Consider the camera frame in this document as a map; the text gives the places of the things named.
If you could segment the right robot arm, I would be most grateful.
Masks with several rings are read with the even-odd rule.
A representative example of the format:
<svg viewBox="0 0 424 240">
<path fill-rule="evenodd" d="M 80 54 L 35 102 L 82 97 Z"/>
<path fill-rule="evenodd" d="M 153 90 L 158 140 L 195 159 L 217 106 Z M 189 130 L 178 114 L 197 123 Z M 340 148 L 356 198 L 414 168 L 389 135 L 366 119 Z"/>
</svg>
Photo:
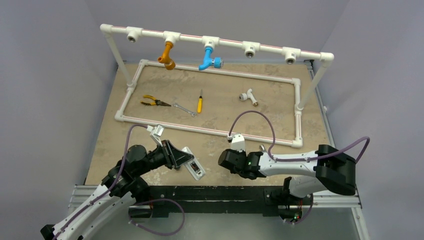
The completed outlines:
<svg viewBox="0 0 424 240">
<path fill-rule="evenodd" d="M 261 151 L 226 149 L 218 159 L 219 166 L 245 179 L 290 176 L 280 191 L 282 200 L 288 204 L 325 190 L 342 196 L 355 195 L 356 164 L 353 157 L 327 144 L 319 145 L 315 151 L 275 157 Z"/>
</svg>

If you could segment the aluminium table frame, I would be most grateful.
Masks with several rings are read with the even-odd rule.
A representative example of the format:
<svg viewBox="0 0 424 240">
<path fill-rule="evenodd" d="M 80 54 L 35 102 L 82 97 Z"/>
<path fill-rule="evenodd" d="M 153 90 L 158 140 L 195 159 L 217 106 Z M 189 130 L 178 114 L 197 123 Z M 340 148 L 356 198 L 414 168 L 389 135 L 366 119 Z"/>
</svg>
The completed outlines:
<svg viewBox="0 0 424 240">
<path fill-rule="evenodd" d="M 205 170 L 188 147 L 175 148 L 160 137 L 166 123 L 136 122 L 156 143 L 148 151 L 142 145 L 126 145 L 124 154 L 95 191 L 66 219 L 46 225 L 41 233 L 46 240 L 89 240 L 116 214 L 128 209 L 129 223 L 148 217 L 167 217 L 170 213 L 262 214 L 278 216 L 291 225 L 306 216 L 303 206 L 312 207 L 313 194 L 328 190 L 341 196 L 356 194 L 357 158 L 328 144 L 299 154 L 272 154 L 262 148 L 246 152 L 246 135 L 229 132 L 230 148 L 218 164 L 232 174 L 255 180 L 286 175 L 281 186 L 149 186 L 142 175 L 165 166 L 185 166 L 200 180 Z"/>
</svg>

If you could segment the white plastic faucet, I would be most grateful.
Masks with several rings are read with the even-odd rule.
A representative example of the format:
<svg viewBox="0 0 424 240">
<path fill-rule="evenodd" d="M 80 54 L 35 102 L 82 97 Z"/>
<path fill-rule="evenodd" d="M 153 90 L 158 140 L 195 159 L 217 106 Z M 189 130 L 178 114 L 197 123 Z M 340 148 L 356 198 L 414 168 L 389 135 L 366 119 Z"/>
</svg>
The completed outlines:
<svg viewBox="0 0 424 240">
<path fill-rule="evenodd" d="M 256 100 L 256 98 L 253 95 L 253 89 L 252 88 L 248 89 L 246 93 L 241 93 L 238 98 L 242 102 L 247 101 L 247 100 L 251 100 L 252 105 L 254 107 L 257 107 L 259 105 L 258 101 Z"/>
</svg>

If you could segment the yellow handled pliers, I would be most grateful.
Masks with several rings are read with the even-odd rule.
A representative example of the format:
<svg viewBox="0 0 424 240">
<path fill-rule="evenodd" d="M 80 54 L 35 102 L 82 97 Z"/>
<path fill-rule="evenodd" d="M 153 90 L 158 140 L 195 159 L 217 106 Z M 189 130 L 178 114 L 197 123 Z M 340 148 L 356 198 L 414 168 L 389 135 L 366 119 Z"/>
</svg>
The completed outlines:
<svg viewBox="0 0 424 240">
<path fill-rule="evenodd" d="M 145 105 L 145 106 L 164 106 L 164 107 L 171 107 L 170 104 L 168 104 L 168 103 L 166 103 L 166 102 L 164 102 L 164 101 L 162 101 L 160 99 L 157 99 L 157 98 L 155 98 L 152 95 L 147 95 L 147 94 L 146 95 L 143 95 L 143 99 L 149 99 L 150 100 L 150 102 L 145 102 L 145 101 L 141 101 L 140 102 L 142 105 Z"/>
</svg>

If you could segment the orange plastic faucet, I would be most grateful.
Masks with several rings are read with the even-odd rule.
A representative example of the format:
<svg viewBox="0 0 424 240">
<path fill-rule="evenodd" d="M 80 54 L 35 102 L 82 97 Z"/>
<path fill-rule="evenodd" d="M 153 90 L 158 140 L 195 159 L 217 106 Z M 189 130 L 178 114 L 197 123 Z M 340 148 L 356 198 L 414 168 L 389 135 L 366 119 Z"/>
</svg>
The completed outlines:
<svg viewBox="0 0 424 240">
<path fill-rule="evenodd" d="M 170 51 L 173 46 L 174 44 L 172 42 L 167 41 L 162 55 L 157 58 L 157 61 L 163 64 L 167 70 L 173 70 L 176 66 L 175 62 L 170 58 Z"/>
</svg>

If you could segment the small silver wrench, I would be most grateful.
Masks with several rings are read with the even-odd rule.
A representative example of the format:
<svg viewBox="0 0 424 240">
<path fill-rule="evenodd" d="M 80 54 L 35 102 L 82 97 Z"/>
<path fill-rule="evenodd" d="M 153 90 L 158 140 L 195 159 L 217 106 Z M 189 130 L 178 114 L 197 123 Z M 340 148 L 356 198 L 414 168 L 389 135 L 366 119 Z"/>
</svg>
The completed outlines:
<svg viewBox="0 0 424 240">
<path fill-rule="evenodd" d="M 196 112 L 194 112 L 194 111 L 190 111 L 190 110 L 188 110 L 188 109 L 186 109 L 186 108 L 184 108 L 184 107 L 182 107 L 181 105 L 179 105 L 178 103 L 173 103 L 173 106 L 174 107 L 176 107 L 176 108 L 178 108 L 178 109 L 181 109 L 181 110 L 183 110 L 183 111 L 185 111 L 186 113 L 188 113 L 188 114 L 190 114 L 192 117 L 196 117 L 197 116 L 197 113 Z"/>
</svg>

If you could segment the white PVC pipe frame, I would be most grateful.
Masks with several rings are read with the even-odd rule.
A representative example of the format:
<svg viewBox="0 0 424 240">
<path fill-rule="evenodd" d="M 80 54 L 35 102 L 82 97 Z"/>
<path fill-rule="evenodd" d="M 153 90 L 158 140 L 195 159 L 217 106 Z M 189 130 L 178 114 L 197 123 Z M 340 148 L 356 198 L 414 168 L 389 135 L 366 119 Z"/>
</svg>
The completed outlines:
<svg viewBox="0 0 424 240">
<path fill-rule="evenodd" d="M 301 81 L 298 78 L 277 77 L 277 76 L 269 76 L 269 75 L 256 74 L 256 73 L 224 70 L 223 68 L 217 69 L 217 68 L 213 68 L 212 66 L 205 70 L 198 70 L 198 66 L 190 66 L 190 65 L 175 63 L 174 69 L 177 69 L 177 70 L 185 70 L 185 71 L 191 71 L 191 72 L 204 72 L 208 74 L 216 74 L 216 75 L 232 76 L 232 77 L 251 78 L 255 80 L 264 80 L 264 81 L 279 82 L 279 83 L 286 83 L 286 84 L 293 85 L 295 137 L 293 140 L 276 139 L 274 143 L 277 145 L 289 146 L 289 147 L 298 148 L 298 149 L 304 145 L 304 140 L 302 136 L 302 114 L 303 114 L 304 107 L 306 103 L 308 102 L 308 100 L 311 98 L 312 94 L 315 92 L 315 89 L 318 86 L 318 83 L 322 79 L 328 67 L 331 66 L 335 58 L 334 54 L 330 52 L 306 51 L 306 50 L 301 50 L 299 48 L 286 47 L 286 46 L 279 47 L 279 46 L 273 46 L 273 45 L 266 45 L 259 42 L 223 39 L 217 36 L 207 36 L 207 35 L 198 36 L 198 35 L 183 34 L 183 33 L 174 32 L 174 31 L 157 31 L 157 30 L 148 30 L 148 29 L 134 27 L 134 26 L 115 26 L 111 24 L 101 24 L 99 29 L 104 35 L 109 45 L 109 48 L 118 64 L 118 68 L 123 73 L 123 76 L 125 78 L 126 85 L 127 85 L 126 93 L 123 97 L 123 100 L 114 115 L 114 118 L 116 121 L 138 123 L 138 124 L 148 124 L 148 125 L 154 125 L 154 126 L 162 125 L 166 128 L 170 128 L 173 130 L 181 130 L 186 132 L 206 134 L 206 135 L 212 135 L 212 136 L 226 137 L 228 136 L 228 133 L 223 130 L 216 130 L 216 129 L 209 129 L 204 127 L 195 127 L 190 125 L 130 117 L 124 114 L 127 104 L 129 103 L 129 100 L 137 87 L 138 80 L 141 76 L 143 68 L 144 67 L 165 68 L 165 67 L 162 63 L 159 63 L 158 60 L 152 61 L 147 59 L 141 59 L 138 63 L 138 67 L 136 69 L 134 76 L 130 76 L 127 70 L 127 67 L 121 57 L 121 54 L 117 48 L 117 45 L 113 38 L 113 34 L 126 35 L 126 38 L 131 43 L 137 42 L 139 38 L 141 37 L 151 37 L 151 38 L 158 38 L 158 39 L 164 40 L 165 45 L 166 45 L 166 42 L 172 42 L 173 47 L 176 45 L 177 42 L 183 41 L 183 42 L 202 44 L 204 51 L 205 51 L 205 47 L 212 47 L 213 50 L 216 47 L 221 47 L 221 46 L 236 48 L 236 49 L 243 50 L 245 56 L 248 58 L 254 57 L 257 52 L 279 54 L 284 58 L 284 61 L 287 64 L 293 64 L 297 59 L 319 61 L 321 63 L 321 67 L 318 69 L 317 73 L 312 78 L 311 84 L 304 95 L 301 94 Z"/>
</svg>

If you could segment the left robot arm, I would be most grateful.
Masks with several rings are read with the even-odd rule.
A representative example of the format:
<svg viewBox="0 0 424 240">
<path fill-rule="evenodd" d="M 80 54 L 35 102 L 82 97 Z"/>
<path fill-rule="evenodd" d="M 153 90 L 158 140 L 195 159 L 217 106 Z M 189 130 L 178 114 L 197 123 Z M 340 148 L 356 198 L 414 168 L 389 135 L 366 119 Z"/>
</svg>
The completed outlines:
<svg viewBox="0 0 424 240">
<path fill-rule="evenodd" d="M 195 180 L 205 175 L 188 147 L 177 149 L 168 140 L 163 140 L 152 151 L 143 145 L 133 145 L 76 210 L 59 223 L 47 224 L 40 230 L 42 237 L 45 240 L 90 240 L 124 208 L 153 203 L 151 188 L 141 176 L 162 166 L 169 169 L 185 166 Z"/>
</svg>

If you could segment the blue plastic faucet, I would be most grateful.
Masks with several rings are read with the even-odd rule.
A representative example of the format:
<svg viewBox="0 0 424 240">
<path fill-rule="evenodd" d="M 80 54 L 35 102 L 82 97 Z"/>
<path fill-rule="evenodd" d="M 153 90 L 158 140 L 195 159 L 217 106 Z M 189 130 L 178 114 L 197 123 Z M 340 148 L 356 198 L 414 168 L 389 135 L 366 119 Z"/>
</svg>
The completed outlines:
<svg viewBox="0 0 424 240">
<path fill-rule="evenodd" d="M 204 49 L 204 57 L 201 65 L 198 66 L 199 71 L 206 70 L 209 67 L 213 67 L 215 69 L 221 69 L 224 65 L 224 61 L 221 57 L 212 58 L 211 55 L 214 49 L 211 46 L 207 46 Z"/>
</svg>

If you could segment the white AC remote control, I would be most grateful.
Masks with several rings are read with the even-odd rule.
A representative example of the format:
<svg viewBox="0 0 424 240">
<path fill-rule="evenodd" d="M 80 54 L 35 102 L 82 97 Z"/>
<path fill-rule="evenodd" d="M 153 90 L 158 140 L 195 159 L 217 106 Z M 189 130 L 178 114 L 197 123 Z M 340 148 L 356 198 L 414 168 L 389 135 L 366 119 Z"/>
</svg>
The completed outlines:
<svg viewBox="0 0 424 240">
<path fill-rule="evenodd" d="M 186 169 L 190 172 L 190 174 L 193 176 L 193 178 L 196 181 L 199 181 L 202 179 L 206 172 L 196 156 L 192 153 L 192 151 L 186 146 L 182 149 L 183 152 L 189 154 L 192 156 L 192 159 L 184 163 L 183 165 L 186 167 Z"/>
</svg>

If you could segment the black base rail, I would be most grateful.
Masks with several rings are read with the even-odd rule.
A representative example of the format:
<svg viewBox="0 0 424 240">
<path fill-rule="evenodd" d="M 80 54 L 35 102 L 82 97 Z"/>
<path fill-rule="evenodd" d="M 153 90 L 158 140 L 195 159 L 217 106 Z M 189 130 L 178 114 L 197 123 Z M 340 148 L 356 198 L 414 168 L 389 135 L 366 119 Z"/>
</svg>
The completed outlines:
<svg viewBox="0 0 424 240">
<path fill-rule="evenodd" d="M 136 220 L 167 218 L 171 213 L 260 214 L 297 222 L 312 197 L 297 198 L 283 186 L 151 186 L 151 203 L 133 205 Z"/>
</svg>

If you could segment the yellow handled screwdriver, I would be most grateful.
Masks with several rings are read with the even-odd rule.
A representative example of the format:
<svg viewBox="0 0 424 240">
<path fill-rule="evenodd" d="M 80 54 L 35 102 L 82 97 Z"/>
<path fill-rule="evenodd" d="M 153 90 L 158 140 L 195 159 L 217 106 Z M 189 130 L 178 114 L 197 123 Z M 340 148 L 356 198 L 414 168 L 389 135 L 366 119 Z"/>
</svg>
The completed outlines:
<svg viewBox="0 0 424 240">
<path fill-rule="evenodd" d="M 202 107 L 203 107 L 203 90 L 200 90 L 200 94 L 199 94 L 199 98 L 198 98 L 198 103 L 197 103 L 197 113 L 200 114 L 202 112 Z"/>
</svg>

